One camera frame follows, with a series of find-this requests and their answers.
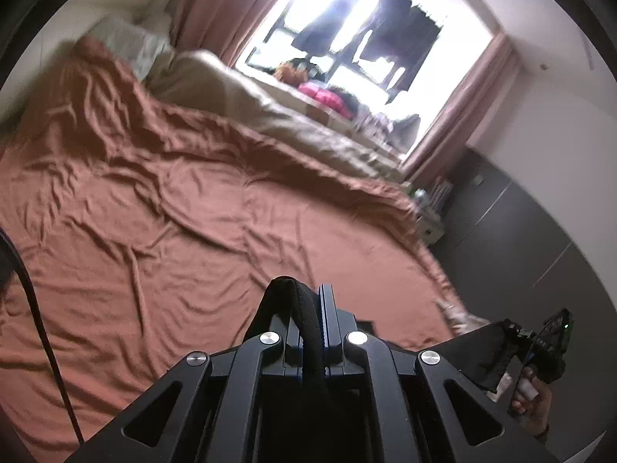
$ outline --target curtain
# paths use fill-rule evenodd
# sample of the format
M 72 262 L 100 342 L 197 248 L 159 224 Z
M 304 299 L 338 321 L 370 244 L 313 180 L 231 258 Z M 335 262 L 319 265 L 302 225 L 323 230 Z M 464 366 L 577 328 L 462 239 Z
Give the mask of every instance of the curtain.
M 499 32 L 458 84 L 427 134 L 403 164 L 403 175 L 426 188 L 461 158 L 465 143 L 482 122 L 502 87 L 521 68 L 518 54 Z
M 180 0 L 172 33 L 177 49 L 208 49 L 233 66 L 277 0 Z

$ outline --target wire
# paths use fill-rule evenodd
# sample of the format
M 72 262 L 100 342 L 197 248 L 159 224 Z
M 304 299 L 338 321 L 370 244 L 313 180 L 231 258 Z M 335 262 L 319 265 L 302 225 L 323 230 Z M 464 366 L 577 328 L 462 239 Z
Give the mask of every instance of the wire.
M 508 405 L 508 409 L 511 409 L 511 407 L 512 407 L 512 402 L 514 401 L 514 395 L 516 394 L 516 387 L 518 386 L 518 382 L 523 377 L 523 371 L 525 370 L 525 367 L 527 367 L 527 362 L 531 359 L 531 352 L 533 351 L 534 347 L 536 346 L 536 343 L 538 342 L 538 338 L 540 338 L 540 336 L 546 330 L 546 328 L 548 327 L 548 324 L 550 322 L 551 322 L 551 320 L 549 319 L 547 321 L 547 323 L 544 324 L 544 327 L 542 327 L 542 330 L 540 332 L 538 332 L 538 334 L 536 334 L 536 337 L 534 338 L 533 342 L 531 343 L 531 346 L 529 347 L 529 349 L 527 350 L 527 353 L 525 354 L 525 358 L 523 360 L 523 366 L 521 367 L 521 371 L 518 374 L 518 377 L 516 378 L 516 382 L 514 383 L 514 390 L 512 391 L 512 397 L 510 397 L 510 403 Z
M 60 368 L 58 367 L 58 362 L 54 355 L 54 350 L 51 348 L 51 343 L 49 342 L 49 338 L 47 337 L 47 332 L 45 331 L 45 326 L 42 323 L 41 311 L 38 307 L 38 302 L 36 301 L 35 288 L 32 284 L 32 280 L 30 280 L 30 275 L 28 274 L 28 270 L 22 260 L 19 252 L 13 245 L 13 242 L 10 241 L 6 232 L 0 228 L 0 250 L 5 256 L 8 258 L 9 262 L 13 265 L 13 269 L 17 273 L 20 282 L 22 283 L 22 287 L 24 288 L 24 292 L 26 293 L 26 298 L 28 300 L 28 305 L 30 306 L 30 312 L 32 313 L 32 318 L 35 321 L 36 331 L 38 332 L 39 338 L 42 342 L 42 347 L 47 354 L 47 360 L 51 366 L 51 372 L 54 375 L 54 379 L 56 380 L 56 385 L 58 390 L 60 390 L 60 395 L 62 396 L 62 400 L 64 401 L 64 407 L 67 410 L 69 418 L 71 420 L 71 424 L 73 425 L 73 430 L 75 431 L 75 436 L 79 441 L 79 445 L 82 445 L 84 440 L 81 434 L 81 430 L 79 429 L 79 423 L 77 422 L 77 417 L 75 416 L 75 411 L 73 410 L 73 406 L 71 405 L 71 400 L 69 399 L 69 394 L 67 392 L 67 388 L 64 385 L 64 380 L 62 379 L 62 375 L 60 374 Z

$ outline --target wrinkled fabric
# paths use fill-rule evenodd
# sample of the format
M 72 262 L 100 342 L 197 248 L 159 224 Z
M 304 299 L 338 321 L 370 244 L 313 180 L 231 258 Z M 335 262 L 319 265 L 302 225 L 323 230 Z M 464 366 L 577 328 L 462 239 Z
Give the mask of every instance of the wrinkled fabric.
M 156 101 L 92 38 L 33 95 L 0 160 L 20 250 L 86 438 L 184 354 L 237 345 L 273 278 L 420 349 L 460 305 L 395 186 L 345 177 L 252 129 Z M 76 449 L 13 278 L 0 299 L 0 402 L 38 461 Z

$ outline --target silver screw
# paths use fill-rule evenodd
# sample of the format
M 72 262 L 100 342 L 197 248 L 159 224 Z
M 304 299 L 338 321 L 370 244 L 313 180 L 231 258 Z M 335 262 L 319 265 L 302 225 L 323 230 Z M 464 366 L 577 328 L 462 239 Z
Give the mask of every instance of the silver screw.
M 362 331 L 353 331 L 347 335 L 347 340 L 354 345 L 364 345 L 368 341 L 368 336 Z
M 272 331 L 268 331 L 259 336 L 259 341 L 261 341 L 265 345 L 273 345 L 274 343 L 278 343 L 278 340 L 280 339 L 280 336 Z
M 435 365 L 441 360 L 439 354 L 437 352 L 434 352 L 433 350 L 427 350 L 425 352 L 422 352 L 420 358 L 422 359 L 422 362 L 427 363 L 428 365 Z
M 204 352 L 191 352 L 186 356 L 186 362 L 193 367 L 202 365 L 206 360 L 208 360 L 208 355 Z

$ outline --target triangular cutout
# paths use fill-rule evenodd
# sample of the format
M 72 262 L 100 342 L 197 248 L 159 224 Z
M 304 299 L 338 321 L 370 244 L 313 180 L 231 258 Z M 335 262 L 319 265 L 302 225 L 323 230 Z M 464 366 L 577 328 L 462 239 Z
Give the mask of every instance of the triangular cutout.
M 173 382 L 123 430 L 124 435 L 151 448 L 156 447 L 176 405 L 182 383 Z
M 477 446 L 503 433 L 504 427 L 456 382 L 448 380 L 443 387 L 470 446 Z

